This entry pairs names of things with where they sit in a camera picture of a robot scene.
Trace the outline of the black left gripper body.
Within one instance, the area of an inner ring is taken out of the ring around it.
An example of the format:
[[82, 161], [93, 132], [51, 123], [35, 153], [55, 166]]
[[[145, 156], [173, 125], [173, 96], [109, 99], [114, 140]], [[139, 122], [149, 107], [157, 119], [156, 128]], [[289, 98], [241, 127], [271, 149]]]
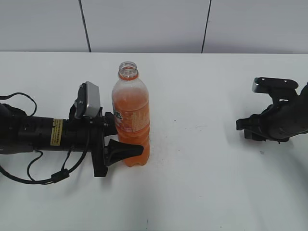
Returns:
[[76, 164], [68, 169], [68, 174], [72, 173], [79, 167], [85, 159], [86, 154], [91, 152], [93, 174], [95, 177], [106, 177], [108, 167], [104, 165], [104, 115], [102, 108], [95, 118], [83, 116], [81, 119], [76, 119], [75, 106], [72, 105], [69, 112], [69, 120], [67, 122], [67, 129], [65, 136], [69, 141], [69, 149], [66, 159], [69, 158], [73, 151], [82, 151], [82, 155]]

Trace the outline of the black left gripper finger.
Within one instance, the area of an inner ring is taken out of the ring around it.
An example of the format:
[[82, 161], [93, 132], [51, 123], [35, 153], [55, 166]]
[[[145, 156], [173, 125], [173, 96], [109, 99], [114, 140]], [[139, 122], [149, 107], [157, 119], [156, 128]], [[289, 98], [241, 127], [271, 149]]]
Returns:
[[143, 150], [142, 145], [126, 144], [110, 139], [108, 145], [104, 148], [104, 165], [109, 167], [127, 158], [139, 156]]
[[104, 133], [105, 135], [117, 135], [115, 116], [111, 112], [106, 112], [104, 115]]

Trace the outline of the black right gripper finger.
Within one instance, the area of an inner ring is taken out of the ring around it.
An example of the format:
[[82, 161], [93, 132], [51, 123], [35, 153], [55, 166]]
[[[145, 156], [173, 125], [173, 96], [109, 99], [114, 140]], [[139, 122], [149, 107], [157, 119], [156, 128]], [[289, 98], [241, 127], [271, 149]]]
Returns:
[[244, 130], [244, 138], [253, 141], [266, 141], [266, 138], [249, 130]]
[[236, 130], [251, 130], [252, 129], [252, 117], [240, 118], [236, 120]]

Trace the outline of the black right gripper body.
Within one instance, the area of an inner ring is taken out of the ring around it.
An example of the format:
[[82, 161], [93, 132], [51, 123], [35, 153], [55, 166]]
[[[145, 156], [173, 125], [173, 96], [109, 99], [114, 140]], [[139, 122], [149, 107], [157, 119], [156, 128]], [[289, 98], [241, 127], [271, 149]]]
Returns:
[[290, 137], [298, 135], [296, 126], [291, 123], [291, 112], [298, 97], [282, 100], [271, 104], [262, 113], [253, 114], [252, 132], [271, 141], [288, 141]]

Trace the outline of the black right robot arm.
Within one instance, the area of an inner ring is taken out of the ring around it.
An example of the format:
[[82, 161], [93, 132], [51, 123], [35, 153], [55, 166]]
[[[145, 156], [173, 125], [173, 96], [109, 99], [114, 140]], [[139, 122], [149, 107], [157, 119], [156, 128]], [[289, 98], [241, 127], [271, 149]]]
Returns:
[[[272, 104], [262, 113], [236, 121], [236, 129], [244, 137], [254, 141], [287, 142], [293, 136], [308, 131], [308, 88], [300, 94], [297, 83], [259, 83], [257, 93], [268, 94]], [[110, 141], [106, 166], [125, 160], [129, 167], [145, 165], [150, 155], [150, 107], [149, 93], [144, 84], [117, 82], [112, 91], [113, 133], [119, 141]]]

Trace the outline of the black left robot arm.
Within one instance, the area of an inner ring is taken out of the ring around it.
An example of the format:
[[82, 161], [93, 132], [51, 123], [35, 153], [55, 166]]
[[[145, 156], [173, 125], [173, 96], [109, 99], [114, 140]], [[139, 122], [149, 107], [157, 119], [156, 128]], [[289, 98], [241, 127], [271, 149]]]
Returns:
[[2, 103], [0, 105], [0, 152], [19, 154], [27, 152], [66, 151], [82, 152], [82, 156], [70, 169], [61, 170], [49, 180], [26, 180], [28, 184], [47, 184], [63, 180], [91, 152], [95, 177], [105, 177], [108, 167], [122, 159], [120, 143], [106, 136], [116, 135], [113, 114], [102, 115], [99, 110], [95, 116], [86, 115], [85, 110], [72, 105], [68, 119], [37, 117], [27, 115], [23, 110]]

